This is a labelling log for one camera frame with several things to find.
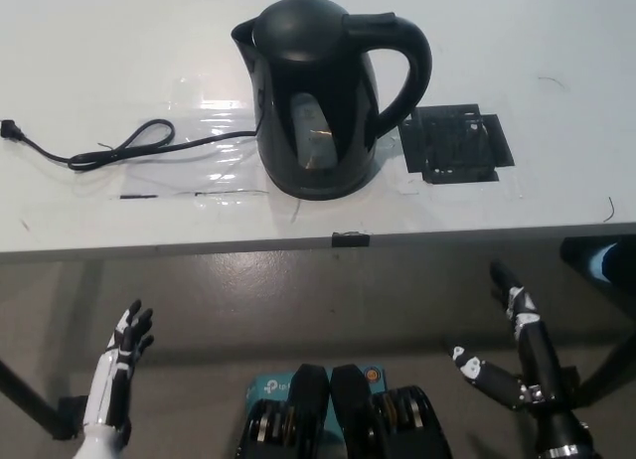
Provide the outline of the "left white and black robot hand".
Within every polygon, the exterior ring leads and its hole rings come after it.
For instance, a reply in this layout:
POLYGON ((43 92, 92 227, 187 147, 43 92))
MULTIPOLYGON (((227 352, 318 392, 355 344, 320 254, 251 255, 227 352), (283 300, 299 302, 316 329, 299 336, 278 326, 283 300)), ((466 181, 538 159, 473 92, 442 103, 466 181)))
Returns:
POLYGON ((84 428, 102 425, 121 431, 128 422, 136 365, 154 341, 152 316, 153 310, 142 310, 142 301, 137 299, 118 320, 94 371, 84 428))

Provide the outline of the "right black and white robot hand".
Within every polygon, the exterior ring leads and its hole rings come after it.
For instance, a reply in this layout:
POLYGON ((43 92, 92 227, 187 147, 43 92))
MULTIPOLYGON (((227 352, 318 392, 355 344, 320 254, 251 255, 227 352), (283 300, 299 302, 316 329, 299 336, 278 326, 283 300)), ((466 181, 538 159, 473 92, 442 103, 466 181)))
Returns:
POLYGON ((568 383, 546 323, 531 294, 503 262, 490 264, 493 296, 511 325, 522 372, 514 375, 464 346, 452 342, 447 352, 467 383, 511 410, 533 415, 569 413, 574 409, 568 383))

